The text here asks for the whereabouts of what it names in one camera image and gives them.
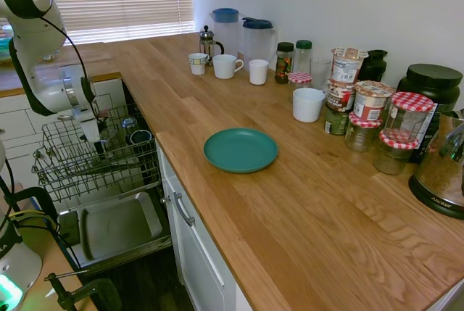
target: red and white gingham lid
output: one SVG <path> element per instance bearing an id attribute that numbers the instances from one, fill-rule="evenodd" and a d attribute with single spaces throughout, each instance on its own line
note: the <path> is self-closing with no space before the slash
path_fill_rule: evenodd
<path id="1" fill-rule="evenodd" d="M 289 80 L 292 83 L 304 84 L 309 83 L 312 80 L 312 78 L 311 75 L 307 73 L 295 72 L 289 74 Z"/>
<path id="2" fill-rule="evenodd" d="M 396 92 L 391 97 L 391 102 L 409 112 L 430 112 L 434 106 L 431 99 L 414 92 Z"/>
<path id="3" fill-rule="evenodd" d="M 409 133 L 405 130 L 389 130 L 389 137 L 386 136 L 384 130 L 380 131 L 378 137 L 387 146 L 391 146 L 396 149 L 414 149 L 419 145 L 419 141 L 415 139 L 412 142 L 406 142 L 409 138 Z"/>
<path id="4" fill-rule="evenodd" d="M 374 120 L 374 121 L 362 120 L 356 116 L 355 112 L 349 113 L 348 117 L 349 117 L 349 121 L 351 121 L 356 126 L 360 126 L 361 128 L 377 128 L 382 123 L 381 119 Z"/>

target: green plate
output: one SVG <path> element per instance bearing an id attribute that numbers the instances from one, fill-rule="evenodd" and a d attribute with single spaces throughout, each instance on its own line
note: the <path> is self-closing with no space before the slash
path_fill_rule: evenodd
<path id="1" fill-rule="evenodd" d="M 251 173 L 277 157 L 275 141 L 251 128 L 230 128 L 215 133 L 204 144 L 204 155 L 215 167 L 232 173 Z"/>

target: wire rack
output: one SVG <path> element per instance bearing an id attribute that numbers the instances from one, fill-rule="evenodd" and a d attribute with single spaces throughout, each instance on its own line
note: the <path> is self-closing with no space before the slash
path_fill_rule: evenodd
<path id="1" fill-rule="evenodd" d="M 42 144 L 34 154 L 32 171 L 54 201 L 113 186 L 123 194 L 159 183 L 154 139 L 131 142 L 130 136 L 135 131 L 149 131 L 138 107 L 129 104 L 112 108 L 105 115 L 99 123 L 98 143 L 88 142 L 74 120 L 42 127 Z"/>

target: white mug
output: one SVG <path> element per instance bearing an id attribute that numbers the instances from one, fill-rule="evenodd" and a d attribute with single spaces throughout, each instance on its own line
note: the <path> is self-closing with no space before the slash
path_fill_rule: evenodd
<path id="1" fill-rule="evenodd" d="M 241 66 L 235 68 L 238 62 L 241 62 Z M 234 55 L 216 55 L 212 58 L 212 65 L 215 68 L 216 78 L 230 79 L 233 78 L 236 71 L 244 66 L 244 62 L 241 59 L 237 59 Z"/>
<path id="2" fill-rule="evenodd" d="M 252 59 L 248 62 L 249 82 L 254 85 L 262 85 L 268 76 L 269 62 L 263 59 Z"/>
<path id="3" fill-rule="evenodd" d="M 192 74 L 204 74 L 204 64 L 206 64 L 206 61 L 210 58 L 210 56 L 208 54 L 197 52 L 195 54 L 189 54 L 188 57 Z"/>
<path id="4" fill-rule="evenodd" d="M 304 123 L 316 121 L 325 99 L 321 90 L 298 88 L 293 91 L 293 117 Z"/>

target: blue lid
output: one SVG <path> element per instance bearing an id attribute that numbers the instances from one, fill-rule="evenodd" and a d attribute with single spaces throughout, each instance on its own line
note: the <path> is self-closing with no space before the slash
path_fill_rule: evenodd
<path id="1" fill-rule="evenodd" d="M 245 28 L 251 28 L 253 30 L 265 30 L 268 28 L 274 28 L 271 21 L 253 19 L 252 17 L 244 17 L 242 20 L 244 21 Z"/>
<path id="2" fill-rule="evenodd" d="M 238 22 L 239 11 L 232 8 L 219 8 L 212 11 L 212 20 L 219 23 Z"/>

